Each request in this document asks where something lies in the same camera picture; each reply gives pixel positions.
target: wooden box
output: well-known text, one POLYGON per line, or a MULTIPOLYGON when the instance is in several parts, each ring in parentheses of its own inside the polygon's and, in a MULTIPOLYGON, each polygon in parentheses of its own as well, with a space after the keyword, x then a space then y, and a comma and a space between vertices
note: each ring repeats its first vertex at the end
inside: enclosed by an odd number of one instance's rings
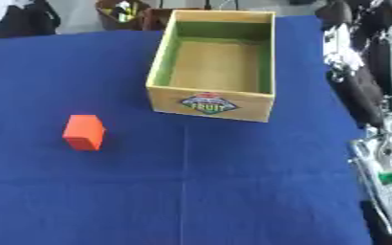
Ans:
POLYGON ((155 111, 266 122, 274 13, 174 11, 146 87, 155 111))

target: cable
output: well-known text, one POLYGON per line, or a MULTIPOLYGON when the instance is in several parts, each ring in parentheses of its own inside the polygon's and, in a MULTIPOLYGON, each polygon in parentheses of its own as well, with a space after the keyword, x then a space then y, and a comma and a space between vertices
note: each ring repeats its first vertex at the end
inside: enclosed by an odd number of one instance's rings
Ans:
POLYGON ((224 1, 222 4, 220 4, 220 6, 218 6, 218 10, 222 10, 223 7, 224 7, 226 4, 228 4, 230 1, 231 1, 231 0, 226 0, 226 1, 224 1))
MULTIPOLYGON (((220 6, 218 6, 218 9, 221 10, 227 3, 229 3, 231 0, 226 0, 224 1, 220 6)), ((234 0, 234 6, 236 10, 239 10, 239 0, 234 0)))

